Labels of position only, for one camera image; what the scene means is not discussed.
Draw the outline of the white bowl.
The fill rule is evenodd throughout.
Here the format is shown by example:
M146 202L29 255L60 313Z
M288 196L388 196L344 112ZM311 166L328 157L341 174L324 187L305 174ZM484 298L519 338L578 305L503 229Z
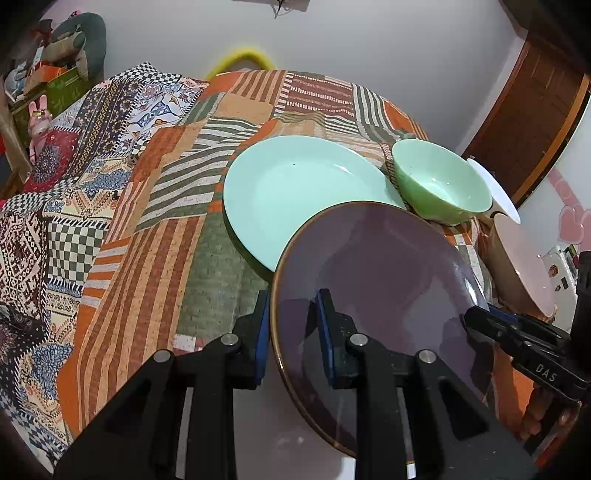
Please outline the white bowl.
M496 215L503 214L508 216L515 223L520 224L521 217L518 213L516 206L514 205L513 201L506 193L506 191L503 189L503 187L495 179L495 177L484 166L478 163L474 158L469 157L467 159L467 162L484 180L490 191L492 198L491 207L488 209L486 213L481 215L481 219L489 223L492 223L492 220Z

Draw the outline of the mint green plate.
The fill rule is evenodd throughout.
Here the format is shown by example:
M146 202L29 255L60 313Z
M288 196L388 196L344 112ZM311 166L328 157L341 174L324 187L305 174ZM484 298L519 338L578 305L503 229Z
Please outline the mint green plate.
M270 271L308 219L353 201L406 208L388 177L365 157L329 140L298 135L246 148L231 163L222 192L235 236Z

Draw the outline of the white box with magnets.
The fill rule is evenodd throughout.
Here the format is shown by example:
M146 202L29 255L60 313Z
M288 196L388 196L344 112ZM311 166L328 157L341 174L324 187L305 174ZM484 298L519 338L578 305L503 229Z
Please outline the white box with magnets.
M554 291L575 294L578 267L574 250L556 245L542 257L542 260Z

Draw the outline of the purple ceramic plate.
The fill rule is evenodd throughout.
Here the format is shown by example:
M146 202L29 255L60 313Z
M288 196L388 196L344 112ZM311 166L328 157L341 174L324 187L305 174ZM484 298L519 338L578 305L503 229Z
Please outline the purple ceramic plate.
M271 341L294 405L342 453L356 453L356 395L335 390L322 368L315 295L387 348L430 349L484 399L493 352L470 339L461 317L487 304L477 279L432 225L398 207L349 202L305 222L280 256L271 287Z

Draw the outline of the brown wooden door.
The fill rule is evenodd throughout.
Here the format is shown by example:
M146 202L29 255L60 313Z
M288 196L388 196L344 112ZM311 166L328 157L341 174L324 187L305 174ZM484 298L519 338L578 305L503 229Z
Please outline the brown wooden door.
M581 62L528 35L482 126L464 151L521 205L558 160L590 95Z

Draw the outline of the pink rabbit toy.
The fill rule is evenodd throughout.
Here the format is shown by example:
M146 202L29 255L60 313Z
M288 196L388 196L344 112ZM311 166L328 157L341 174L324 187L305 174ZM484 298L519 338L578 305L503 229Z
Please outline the pink rabbit toy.
M36 157L43 149L53 119L48 109L47 96L42 94L37 101L31 101L28 112L29 160L32 165L35 165Z

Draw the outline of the white wardrobe with hearts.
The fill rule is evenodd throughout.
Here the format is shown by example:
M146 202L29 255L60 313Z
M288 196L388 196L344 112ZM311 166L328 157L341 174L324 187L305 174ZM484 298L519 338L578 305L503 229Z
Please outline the white wardrobe with hearts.
M541 258L554 246L577 256L590 249L590 108L549 173L519 208L522 226ZM577 294L556 293L554 326L570 331Z

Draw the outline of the checkered patterned bed quilt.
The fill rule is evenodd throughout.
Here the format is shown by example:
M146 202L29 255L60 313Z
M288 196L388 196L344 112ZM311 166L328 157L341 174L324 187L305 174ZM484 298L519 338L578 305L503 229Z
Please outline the checkered patterned bed quilt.
M26 189L1 208L1 458L52 470L71 434L57 377L83 289L141 152L187 119L207 83L141 63L50 124Z

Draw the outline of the orange striped patchwork tablecloth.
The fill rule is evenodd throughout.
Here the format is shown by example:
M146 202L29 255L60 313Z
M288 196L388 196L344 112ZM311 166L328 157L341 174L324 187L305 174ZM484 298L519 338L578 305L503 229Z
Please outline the orange striped patchwork tablecloth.
M185 121L152 136L111 210L57 377L73 433L152 353L198 350L252 306L266 279L229 238L223 182L243 150L288 134L334 140L385 175L395 141L425 137L358 84L285 70L216 76Z

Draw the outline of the pink beige bowl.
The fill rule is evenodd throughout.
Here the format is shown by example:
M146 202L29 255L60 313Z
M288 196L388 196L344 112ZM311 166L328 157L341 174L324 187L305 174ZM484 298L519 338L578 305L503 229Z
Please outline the pink beige bowl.
M501 301L513 312L548 320L555 313L548 271L522 226L497 214L485 250Z

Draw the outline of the mint green bowl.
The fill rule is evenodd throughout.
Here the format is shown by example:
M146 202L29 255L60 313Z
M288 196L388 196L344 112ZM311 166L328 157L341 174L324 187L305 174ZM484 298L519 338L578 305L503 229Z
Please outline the mint green bowl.
M429 141L405 139L392 147L402 197L422 218L456 226L493 204L485 181L454 152Z

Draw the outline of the green storage box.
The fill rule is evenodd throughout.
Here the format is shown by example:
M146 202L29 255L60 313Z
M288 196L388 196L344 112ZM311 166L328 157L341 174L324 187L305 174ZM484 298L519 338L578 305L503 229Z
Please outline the green storage box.
M83 79L77 68L71 68L47 83L33 88L21 100L9 107L13 116L24 115L28 118L28 104L37 100L42 94L47 96L47 106L56 117L79 100L92 87L92 83Z

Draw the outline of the grey green plush toy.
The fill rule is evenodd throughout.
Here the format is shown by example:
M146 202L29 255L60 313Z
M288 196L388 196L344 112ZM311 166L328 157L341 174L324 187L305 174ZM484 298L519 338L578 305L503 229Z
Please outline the grey green plush toy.
M105 56L105 22L96 13L84 12L70 16L52 31L41 59L54 65L73 60L80 77L92 81L103 73Z

